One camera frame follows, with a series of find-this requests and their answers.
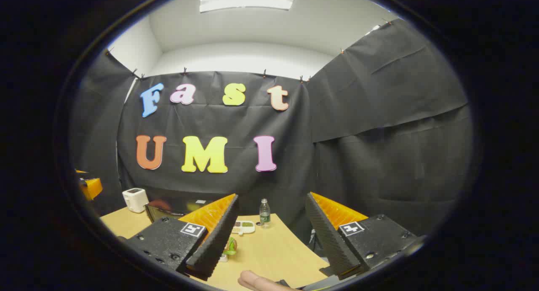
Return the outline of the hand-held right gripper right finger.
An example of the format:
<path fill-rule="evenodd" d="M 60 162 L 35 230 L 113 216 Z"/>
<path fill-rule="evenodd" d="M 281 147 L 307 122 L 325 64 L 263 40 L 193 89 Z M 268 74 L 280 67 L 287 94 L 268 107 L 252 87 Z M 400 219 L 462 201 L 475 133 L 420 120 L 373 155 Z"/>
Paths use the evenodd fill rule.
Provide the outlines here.
<path fill-rule="evenodd" d="M 305 210 L 340 280 L 381 266 L 422 240 L 384 214 L 367 217 L 314 192 L 306 196 Z"/>

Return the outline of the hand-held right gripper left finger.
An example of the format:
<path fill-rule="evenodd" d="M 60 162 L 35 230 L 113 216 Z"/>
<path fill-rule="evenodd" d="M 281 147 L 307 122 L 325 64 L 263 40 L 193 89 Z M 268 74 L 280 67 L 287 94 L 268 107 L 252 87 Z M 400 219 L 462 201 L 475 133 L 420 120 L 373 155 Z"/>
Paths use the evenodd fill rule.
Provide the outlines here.
<path fill-rule="evenodd" d="M 179 218 L 156 218 L 123 242 L 147 262 L 207 280 L 225 251 L 238 211 L 239 197 L 231 194 Z"/>

